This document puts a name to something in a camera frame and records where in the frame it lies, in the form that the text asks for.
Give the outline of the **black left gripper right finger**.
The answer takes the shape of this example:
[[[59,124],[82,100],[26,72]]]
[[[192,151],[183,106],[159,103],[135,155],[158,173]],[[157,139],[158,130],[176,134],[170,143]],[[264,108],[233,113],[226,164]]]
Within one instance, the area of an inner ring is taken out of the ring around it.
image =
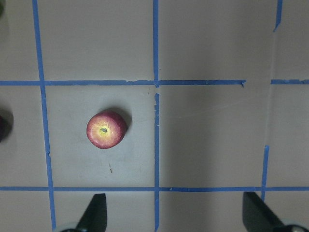
[[[283,227],[283,222],[255,192],[244,192],[242,197],[242,222],[248,232],[273,232]]]

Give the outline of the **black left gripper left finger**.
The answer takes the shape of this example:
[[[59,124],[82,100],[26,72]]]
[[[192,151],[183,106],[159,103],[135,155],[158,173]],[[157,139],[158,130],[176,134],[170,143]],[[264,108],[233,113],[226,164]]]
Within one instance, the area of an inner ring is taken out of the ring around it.
[[[105,231],[107,229],[106,194],[95,194],[76,226],[78,231]]]

